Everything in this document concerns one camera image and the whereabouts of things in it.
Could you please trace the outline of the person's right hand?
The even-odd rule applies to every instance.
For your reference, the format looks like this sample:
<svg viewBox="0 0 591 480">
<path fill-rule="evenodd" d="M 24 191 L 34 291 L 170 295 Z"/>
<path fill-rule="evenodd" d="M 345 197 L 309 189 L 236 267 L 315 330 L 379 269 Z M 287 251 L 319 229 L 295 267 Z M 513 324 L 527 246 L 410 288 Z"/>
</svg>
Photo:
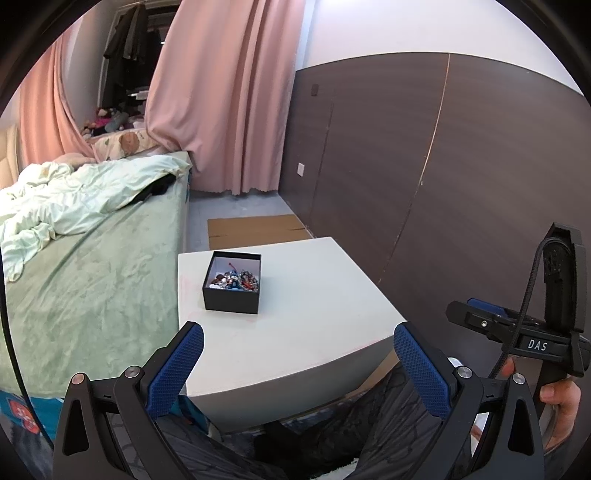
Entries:
<svg viewBox="0 0 591 480">
<path fill-rule="evenodd" d="M 516 371 L 516 365 L 513 358 L 508 358 L 496 375 L 501 378 L 511 377 Z M 555 411 L 554 426 L 548 430 L 550 433 L 547 440 L 543 441 L 544 450 L 546 453 L 551 452 L 566 442 L 570 437 L 575 420 L 578 415 L 579 405 L 581 401 L 581 389 L 570 378 L 562 379 L 541 387 L 539 392 L 539 399 L 546 405 L 552 406 Z M 519 447 L 517 444 L 520 434 L 514 435 L 512 432 L 509 448 L 512 451 L 522 451 L 522 453 L 531 455 L 532 441 L 531 432 L 527 433 L 525 447 Z"/>
</svg>

